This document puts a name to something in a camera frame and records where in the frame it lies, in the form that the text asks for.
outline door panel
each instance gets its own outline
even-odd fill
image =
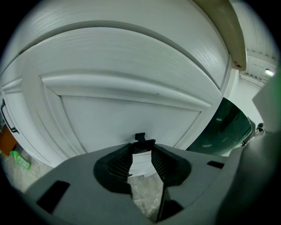
[[[128,30],[73,30],[24,54],[27,109],[63,158],[132,142],[139,132],[174,146],[221,100],[193,61]]]
[[[53,166],[53,164],[51,164],[47,159],[45,159],[44,157],[42,157],[42,155],[37,152],[33,146],[29,143],[29,141],[26,139],[26,137],[24,136],[24,133],[22,132],[22,130],[20,129],[20,127],[18,126],[18,124],[16,123],[16,120],[18,120],[18,118],[16,117],[16,119],[14,118],[14,115],[12,114],[12,110],[14,112],[14,109],[12,107],[12,109],[10,108],[10,106],[13,106],[13,101],[11,101],[10,99],[10,95],[9,94],[5,94],[3,91],[1,93],[1,97],[5,100],[6,106],[3,108],[3,113],[5,115],[5,118],[7,120],[7,122],[9,123],[9,125],[11,127],[15,127],[18,132],[12,133],[14,138],[17,140],[17,142],[23,147],[23,149],[32,157],[34,157],[36,160],[41,161],[49,166]],[[25,112],[22,111],[21,107],[17,107],[16,112],[18,114],[21,114],[21,116],[24,116]]]
[[[104,98],[61,96],[68,121],[87,152],[132,141],[135,133],[174,146],[198,111]]]
[[[21,91],[6,93],[7,102],[21,135],[29,140],[30,145],[39,154],[38,158],[44,163],[58,165],[64,161],[56,152],[52,151],[46,140],[38,133],[38,130],[29,114]]]
[[[0,73],[30,46],[82,27],[115,27],[154,37],[192,59],[221,87],[228,51],[212,21],[192,0],[42,1],[16,29]]]

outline tile floor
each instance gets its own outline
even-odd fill
[[[15,162],[13,156],[5,156],[4,154],[1,154],[0,161],[10,184],[14,188],[25,192],[31,184],[52,170],[52,167],[37,162],[25,150],[23,150],[20,145],[17,145],[15,150],[18,151],[27,161],[31,162],[30,170],[26,170],[25,168],[19,166]]]
[[[156,221],[163,191],[158,174],[128,178],[128,183],[132,187],[133,202],[146,217]]]
[[[16,164],[13,156],[7,157],[0,154],[0,162],[10,184],[14,188],[25,192],[31,184],[52,170],[52,168],[37,162],[20,145],[15,150],[31,162],[29,171]],[[155,173],[149,177],[128,178],[128,183],[132,187],[133,202],[146,217],[156,221],[163,189],[163,182],[158,174]]]

